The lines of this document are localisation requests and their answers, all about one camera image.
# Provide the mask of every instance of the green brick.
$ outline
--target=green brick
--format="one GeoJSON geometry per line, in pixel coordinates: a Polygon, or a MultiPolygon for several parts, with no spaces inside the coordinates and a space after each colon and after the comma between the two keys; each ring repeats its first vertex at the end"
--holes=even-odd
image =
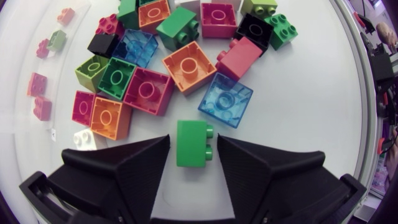
{"type": "Polygon", "coordinates": [[[65,43],[65,39],[67,34],[62,30],[57,30],[51,35],[51,39],[47,44],[47,49],[51,51],[58,51],[63,47],[63,43],[65,43]]]}
{"type": "Polygon", "coordinates": [[[109,59],[94,55],[75,69],[79,83],[94,93],[100,92],[98,84],[104,74],[109,59]]]}
{"type": "Polygon", "coordinates": [[[176,51],[199,37],[196,14],[178,7],[156,28],[164,46],[176,51]]]}
{"type": "Polygon", "coordinates": [[[139,30],[136,0],[121,0],[116,18],[123,23],[125,29],[139,30]]]}
{"type": "Polygon", "coordinates": [[[275,0],[244,0],[241,8],[241,14],[249,13],[260,19],[265,19],[275,13],[278,4],[275,0]]]}
{"type": "Polygon", "coordinates": [[[137,65],[111,58],[98,85],[103,92],[122,100],[137,65]]]}
{"type": "Polygon", "coordinates": [[[270,44],[275,50],[289,43],[298,35],[296,28],[290,25],[283,14],[266,18],[264,21],[274,26],[270,44]]]}
{"type": "Polygon", "coordinates": [[[206,144],[212,137],[213,126],[206,121],[177,121],[177,166],[205,167],[213,158],[213,150],[206,144]]]}

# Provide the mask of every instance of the lego duplo brick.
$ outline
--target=lego duplo brick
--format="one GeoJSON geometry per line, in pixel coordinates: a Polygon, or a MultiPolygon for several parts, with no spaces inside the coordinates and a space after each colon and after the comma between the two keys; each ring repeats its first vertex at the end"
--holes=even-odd
{"type": "Polygon", "coordinates": [[[206,143],[213,137],[213,126],[206,121],[177,121],[177,166],[205,167],[213,158],[213,150],[206,143]]]}
{"type": "Polygon", "coordinates": [[[106,149],[108,147],[106,138],[94,133],[89,128],[75,133],[73,135],[73,142],[76,144],[77,150],[81,151],[106,149]]]}
{"type": "Polygon", "coordinates": [[[71,8],[62,9],[61,14],[57,17],[57,21],[63,26],[67,26],[73,19],[75,11],[71,8]]]}
{"type": "Polygon", "coordinates": [[[154,35],[140,30],[126,29],[123,38],[113,52],[117,57],[146,68],[158,43],[154,35]]]}
{"type": "Polygon", "coordinates": [[[48,39],[44,39],[39,43],[39,48],[36,50],[36,56],[38,58],[46,58],[49,54],[49,50],[47,49],[47,44],[49,44],[48,39]]]}
{"type": "Polygon", "coordinates": [[[118,7],[119,13],[116,19],[123,23],[125,29],[139,29],[138,11],[136,9],[136,0],[121,0],[118,7]]]}
{"type": "Polygon", "coordinates": [[[43,96],[36,96],[33,114],[41,121],[49,121],[51,117],[52,103],[43,96]]]}
{"type": "Polygon", "coordinates": [[[217,72],[198,109],[237,128],[253,90],[217,72]]]}
{"type": "Polygon", "coordinates": [[[109,17],[102,17],[98,22],[98,28],[95,34],[117,34],[121,38],[124,34],[123,24],[116,19],[116,14],[109,17]]]}
{"type": "Polygon", "coordinates": [[[170,76],[137,67],[123,103],[150,114],[163,116],[173,90],[174,81],[170,76]]]}
{"type": "Polygon", "coordinates": [[[232,4],[201,4],[201,35],[203,37],[231,38],[236,28],[232,4]]]}
{"type": "Polygon", "coordinates": [[[95,98],[90,129],[112,140],[127,137],[131,119],[131,107],[123,103],[95,98]]]}
{"type": "Polygon", "coordinates": [[[271,46],[275,50],[289,43],[298,35],[296,28],[287,21],[283,14],[278,14],[264,20],[274,26],[271,46]]]}
{"type": "Polygon", "coordinates": [[[242,37],[246,37],[262,50],[261,55],[263,55],[268,49],[273,31],[272,25],[247,13],[236,30],[234,38],[240,40],[242,37]]]}
{"type": "Polygon", "coordinates": [[[252,14],[260,19],[265,19],[275,14],[278,4],[275,0],[244,0],[241,14],[252,14]]]}
{"type": "Polygon", "coordinates": [[[233,39],[229,47],[228,52],[223,50],[217,56],[216,68],[218,72],[238,81],[262,54],[262,50],[245,37],[233,39]]]}
{"type": "Polygon", "coordinates": [[[156,34],[156,27],[170,15],[167,0],[158,0],[138,8],[139,28],[156,34]]]}
{"type": "Polygon", "coordinates": [[[184,95],[210,82],[216,72],[196,41],[164,58],[163,64],[184,95]]]}
{"type": "Polygon", "coordinates": [[[76,68],[75,73],[79,83],[94,93],[100,92],[101,90],[98,89],[98,85],[108,65],[108,61],[107,58],[94,55],[76,68]]]}
{"type": "Polygon", "coordinates": [[[93,54],[111,58],[119,43],[117,34],[95,34],[87,49],[93,54]]]}
{"type": "Polygon", "coordinates": [[[165,48],[174,52],[199,37],[195,16],[194,12],[178,7],[156,28],[165,48]]]}
{"type": "Polygon", "coordinates": [[[122,100],[136,67],[129,62],[111,58],[98,88],[116,99],[122,100]]]}
{"type": "Polygon", "coordinates": [[[39,96],[43,95],[45,92],[45,87],[47,86],[47,77],[40,75],[38,73],[32,72],[30,80],[27,87],[28,96],[39,96]]]}

